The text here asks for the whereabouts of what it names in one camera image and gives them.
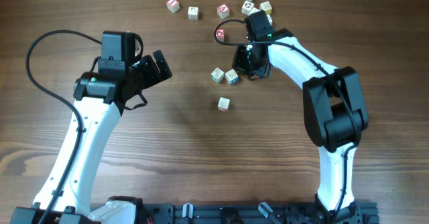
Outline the blue H wooden block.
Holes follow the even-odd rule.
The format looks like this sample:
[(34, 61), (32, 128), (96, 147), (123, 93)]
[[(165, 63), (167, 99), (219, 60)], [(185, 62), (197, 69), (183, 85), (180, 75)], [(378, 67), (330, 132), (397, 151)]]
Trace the blue H wooden block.
[(230, 85), (233, 85), (239, 80), (239, 75), (234, 69), (231, 69), (225, 73), (225, 79)]

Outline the green Z wooden block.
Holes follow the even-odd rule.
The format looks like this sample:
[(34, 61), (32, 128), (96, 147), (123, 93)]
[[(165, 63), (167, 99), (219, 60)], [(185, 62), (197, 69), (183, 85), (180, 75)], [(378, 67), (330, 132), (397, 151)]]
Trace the green Z wooden block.
[(216, 82), (220, 83), (225, 76), (225, 73), (220, 68), (215, 68), (211, 73), (211, 78)]

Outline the wooden block red side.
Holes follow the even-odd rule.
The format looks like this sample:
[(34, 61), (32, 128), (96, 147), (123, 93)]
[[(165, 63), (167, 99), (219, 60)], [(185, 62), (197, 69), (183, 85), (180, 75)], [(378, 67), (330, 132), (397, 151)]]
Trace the wooden block red side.
[(219, 103), (218, 103), (218, 110), (220, 111), (228, 111), (229, 109), (229, 104), (230, 104), (230, 100), (224, 97), (221, 97), (219, 99)]

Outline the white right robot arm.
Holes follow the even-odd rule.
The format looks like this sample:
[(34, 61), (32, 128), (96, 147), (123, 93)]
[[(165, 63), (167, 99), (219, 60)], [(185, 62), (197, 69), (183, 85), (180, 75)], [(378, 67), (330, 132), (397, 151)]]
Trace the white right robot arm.
[(233, 67), (248, 76), (267, 77), (280, 69), (301, 89), (304, 125), (318, 148), (320, 184), (316, 199), (331, 222), (342, 221), (354, 203), (353, 161), (369, 118), (357, 72), (337, 68), (305, 49), (286, 29), (248, 30)]

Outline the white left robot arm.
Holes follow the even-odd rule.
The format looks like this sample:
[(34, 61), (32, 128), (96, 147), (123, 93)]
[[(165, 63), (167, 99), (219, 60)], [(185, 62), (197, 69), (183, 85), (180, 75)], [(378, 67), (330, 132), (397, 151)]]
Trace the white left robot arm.
[(18, 207), (12, 223), (146, 223), (141, 198), (113, 196), (91, 210), (90, 196), (107, 140), (127, 100), (172, 76), (161, 51), (127, 71), (102, 59), (98, 72), (85, 72), (74, 88), (75, 112), (55, 165), (30, 208)]

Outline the red O letter block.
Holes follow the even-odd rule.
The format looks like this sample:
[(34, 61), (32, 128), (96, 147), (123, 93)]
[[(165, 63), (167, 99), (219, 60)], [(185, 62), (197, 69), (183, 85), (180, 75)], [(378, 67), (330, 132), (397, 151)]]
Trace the red O letter block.
[(219, 28), (215, 31), (215, 41), (216, 42), (224, 42), (225, 41), (225, 30)]

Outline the wooden block number 8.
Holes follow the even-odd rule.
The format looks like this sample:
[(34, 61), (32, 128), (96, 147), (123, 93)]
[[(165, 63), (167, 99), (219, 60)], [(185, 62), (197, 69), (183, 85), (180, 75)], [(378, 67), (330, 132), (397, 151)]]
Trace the wooden block number 8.
[(266, 16), (267, 16), (267, 19), (269, 21), (269, 24), (272, 25), (273, 24), (273, 20), (271, 18), (271, 15), (266, 15)]

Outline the wooden block green side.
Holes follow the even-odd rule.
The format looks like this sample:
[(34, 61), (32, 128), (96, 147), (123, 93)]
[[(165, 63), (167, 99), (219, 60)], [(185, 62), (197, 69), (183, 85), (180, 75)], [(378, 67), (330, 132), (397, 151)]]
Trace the wooden block green side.
[(259, 9), (254, 7), (254, 8), (250, 11), (250, 15), (251, 15), (251, 14), (253, 14), (253, 13), (257, 13), (257, 12), (259, 12)]

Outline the wooden block ladybug picture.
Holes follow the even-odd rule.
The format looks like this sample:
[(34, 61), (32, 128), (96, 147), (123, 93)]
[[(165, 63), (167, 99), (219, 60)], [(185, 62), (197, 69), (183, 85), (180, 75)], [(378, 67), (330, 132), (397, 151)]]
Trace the wooden block ladybug picture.
[(241, 8), (241, 13), (243, 13), (245, 15), (250, 15), (251, 10), (253, 8), (254, 8), (254, 3), (250, 2), (250, 1), (245, 1), (242, 8)]

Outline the yellow-sided wooden block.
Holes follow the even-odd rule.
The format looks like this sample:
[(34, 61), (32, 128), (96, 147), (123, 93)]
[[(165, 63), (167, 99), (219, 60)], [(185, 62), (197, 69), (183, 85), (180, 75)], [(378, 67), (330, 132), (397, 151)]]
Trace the yellow-sided wooden block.
[(269, 1), (260, 3), (259, 10), (264, 11), (267, 15), (270, 15), (272, 13), (271, 3)]

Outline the red A letter block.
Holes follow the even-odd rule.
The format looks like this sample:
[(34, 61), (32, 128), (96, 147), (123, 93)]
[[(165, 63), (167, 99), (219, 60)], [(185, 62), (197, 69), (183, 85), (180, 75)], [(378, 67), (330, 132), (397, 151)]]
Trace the red A letter block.
[(224, 19), (229, 16), (230, 9), (227, 4), (222, 4), (217, 7), (217, 14), (221, 19)]

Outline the wooden block number 2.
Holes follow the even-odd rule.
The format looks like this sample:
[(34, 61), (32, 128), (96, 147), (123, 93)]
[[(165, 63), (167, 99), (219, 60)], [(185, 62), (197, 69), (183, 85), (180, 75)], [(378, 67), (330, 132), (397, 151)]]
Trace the wooden block number 2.
[(190, 20), (198, 20), (198, 7), (188, 8), (188, 18)]

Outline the red I letter block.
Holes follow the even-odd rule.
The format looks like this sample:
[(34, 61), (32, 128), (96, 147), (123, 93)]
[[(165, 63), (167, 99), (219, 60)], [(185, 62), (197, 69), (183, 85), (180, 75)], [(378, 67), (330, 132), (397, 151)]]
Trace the red I letter block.
[(167, 0), (166, 1), (167, 8), (172, 12), (175, 13), (180, 8), (180, 3), (178, 0)]

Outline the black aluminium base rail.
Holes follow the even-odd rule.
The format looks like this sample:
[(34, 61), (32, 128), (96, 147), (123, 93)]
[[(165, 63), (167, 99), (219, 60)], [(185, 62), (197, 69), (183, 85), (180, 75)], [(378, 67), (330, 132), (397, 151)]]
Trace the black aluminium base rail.
[[(185, 205), (146, 204), (146, 223), (227, 224), (227, 223), (328, 223), (328, 217), (314, 203), (289, 205)], [(342, 209), (335, 223), (379, 224), (376, 203), (353, 203)]]

